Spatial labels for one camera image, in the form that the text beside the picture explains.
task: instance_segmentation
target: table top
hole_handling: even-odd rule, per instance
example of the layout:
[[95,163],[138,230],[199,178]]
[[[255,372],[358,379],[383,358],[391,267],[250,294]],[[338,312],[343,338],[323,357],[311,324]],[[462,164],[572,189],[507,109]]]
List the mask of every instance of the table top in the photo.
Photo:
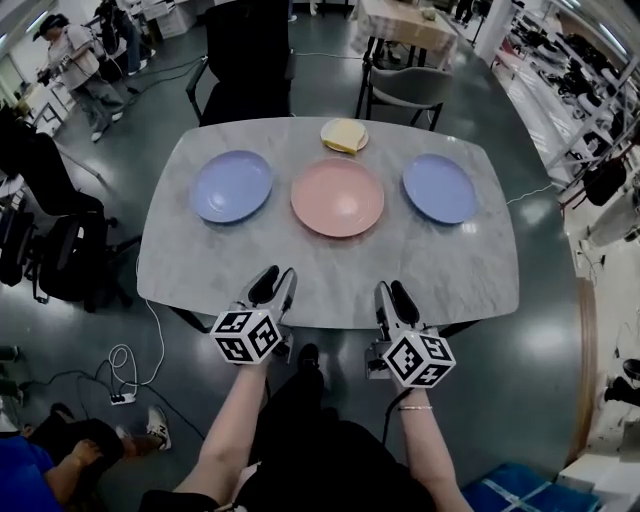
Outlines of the table top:
[[[293,267],[298,287],[284,323],[340,329],[375,328],[373,292],[399,279],[421,321],[444,325],[511,313],[519,300],[518,261],[500,184],[482,148],[454,137],[374,121],[355,159],[380,179],[385,209],[366,233],[347,240],[305,228],[290,204],[295,176],[317,160],[339,156],[320,140],[328,118],[227,123],[186,132],[158,183],[147,216],[138,274],[146,299],[194,312],[226,310],[258,272]],[[211,158],[229,150],[262,155],[274,170],[265,205],[236,225],[205,223],[189,190]],[[450,158],[471,178],[478,211],[458,226],[437,225],[408,202],[403,168],[421,153]]]
[[395,0],[360,0],[358,26],[351,47],[364,52],[369,37],[397,41],[429,51],[436,67],[452,66],[458,33],[436,12],[436,19],[425,20],[413,5]]

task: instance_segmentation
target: person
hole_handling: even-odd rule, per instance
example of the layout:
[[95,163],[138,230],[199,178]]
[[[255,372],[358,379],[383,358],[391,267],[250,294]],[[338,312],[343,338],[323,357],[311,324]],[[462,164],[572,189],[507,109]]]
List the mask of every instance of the person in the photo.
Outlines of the person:
[[466,28],[471,21],[471,16],[473,16],[473,0],[460,0],[460,2],[458,2],[458,7],[456,8],[456,15],[453,18],[453,21],[456,23],[462,23]]
[[89,119],[91,140],[97,142],[111,122],[122,117],[124,102],[100,76],[93,37],[84,27],[70,25],[61,14],[48,16],[38,34],[50,43],[49,70],[59,70],[62,83]]
[[115,41],[120,35],[127,42],[127,74],[133,76],[146,68],[148,59],[154,57],[156,51],[142,44],[140,33],[129,15],[118,8],[115,0],[102,0],[95,14],[100,17],[103,39],[107,34],[107,39],[114,41],[111,46],[117,46]]
[[425,391],[400,402],[407,469],[363,427],[321,409],[318,355],[304,346],[261,412],[268,363],[242,366],[195,467],[173,492],[147,491],[139,510],[470,512]]
[[0,496],[3,510],[58,511],[86,498],[100,476],[121,458],[168,450],[164,413],[149,407],[147,435],[133,437],[97,419],[75,422],[63,404],[35,430],[0,438]]

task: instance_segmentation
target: chair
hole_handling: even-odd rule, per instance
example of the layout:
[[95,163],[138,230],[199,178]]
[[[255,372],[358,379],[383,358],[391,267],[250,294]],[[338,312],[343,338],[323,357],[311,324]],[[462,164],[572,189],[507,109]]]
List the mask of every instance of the chair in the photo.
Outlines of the chair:
[[415,126],[420,114],[427,110],[433,112],[429,130],[434,131],[442,105],[451,89],[452,78],[451,73],[432,68],[412,67],[390,71],[372,66],[366,84],[366,118],[371,119],[374,104],[394,105],[416,109],[417,112],[409,123]]
[[30,258],[24,275],[33,281],[33,296],[40,303],[46,303],[48,297],[38,296],[38,284],[52,297],[84,301],[85,310],[92,312],[96,292],[107,285],[125,307],[130,306],[132,299],[111,275],[107,264],[142,237],[117,246],[107,245],[108,228],[117,221],[104,217],[104,207],[98,199],[75,190],[51,137],[6,118],[0,122],[0,137],[10,148],[0,153],[0,168],[17,169],[42,210],[60,217],[45,236],[32,236],[33,214],[22,214],[17,217],[19,223],[11,223],[10,236],[3,240],[0,255],[0,280],[10,286],[19,283],[24,260]]
[[[207,10],[208,55],[186,88],[200,126],[289,115],[296,55],[287,13],[288,0],[238,0]],[[202,113],[195,94],[207,66],[219,82]]]

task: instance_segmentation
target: forearm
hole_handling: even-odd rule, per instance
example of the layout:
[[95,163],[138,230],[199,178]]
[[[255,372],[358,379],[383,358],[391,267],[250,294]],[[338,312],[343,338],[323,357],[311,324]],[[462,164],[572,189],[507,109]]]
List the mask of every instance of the forearm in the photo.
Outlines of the forearm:
[[249,462],[266,376],[266,364],[240,368],[200,449],[196,467],[176,492],[204,494],[220,505],[229,502]]
[[55,468],[44,474],[44,479],[59,504],[65,505],[73,496],[82,467],[77,460],[67,456]]
[[[414,390],[399,404],[430,407],[425,391]],[[449,450],[431,409],[399,411],[411,476],[430,492],[439,512],[470,512],[460,493]]]
[[266,365],[245,365],[218,413],[200,450],[200,458],[224,458],[246,467],[264,395]]

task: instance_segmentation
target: white sneaker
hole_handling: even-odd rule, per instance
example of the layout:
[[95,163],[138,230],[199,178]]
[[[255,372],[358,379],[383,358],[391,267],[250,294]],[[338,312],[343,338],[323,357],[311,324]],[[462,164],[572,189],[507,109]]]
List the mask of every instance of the white sneaker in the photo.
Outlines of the white sneaker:
[[171,437],[167,427],[167,417],[162,409],[156,405],[149,407],[149,423],[147,423],[147,434],[159,437],[162,444],[158,450],[164,451],[171,448]]
[[116,427],[116,435],[118,436],[119,439],[124,439],[125,437],[131,437],[131,433],[122,425],[118,425]]

